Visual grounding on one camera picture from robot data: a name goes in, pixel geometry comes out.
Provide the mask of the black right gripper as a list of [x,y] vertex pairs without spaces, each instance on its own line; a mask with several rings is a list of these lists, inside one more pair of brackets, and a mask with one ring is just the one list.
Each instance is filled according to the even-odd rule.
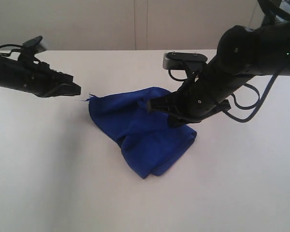
[[200,123],[217,113],[228,113],[231,105],[227,98],[252,79],[250,74],[232,75],[219,67],[217,58],[213,58],[201,72],[198,79],[187,87],[181,86],[176,94],[149,99],[146,108],[160,111],[168,116],[171,127]]

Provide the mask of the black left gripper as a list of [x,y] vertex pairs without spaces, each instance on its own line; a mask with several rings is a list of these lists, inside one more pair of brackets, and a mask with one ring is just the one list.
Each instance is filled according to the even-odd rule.
[[0,87],[37,97],[78,96],[81,87],[73,76],[50,69],[49,64],[18,61],[0,55]]

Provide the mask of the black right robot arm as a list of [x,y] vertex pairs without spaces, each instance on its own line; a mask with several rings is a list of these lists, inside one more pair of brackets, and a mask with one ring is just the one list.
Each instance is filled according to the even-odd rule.
[[163,68],[186,73],[177,91],[146,104],[148,111],[166,113],[169,126],[200,123],[221,112],[229,115],[228,97],[253,77],[269,75],[263,94],[249,107],[254,116],[277,77],[290,76],[290,22],[258,29],[234,26],[223,34],[211,60],[198,53],[169,52]]

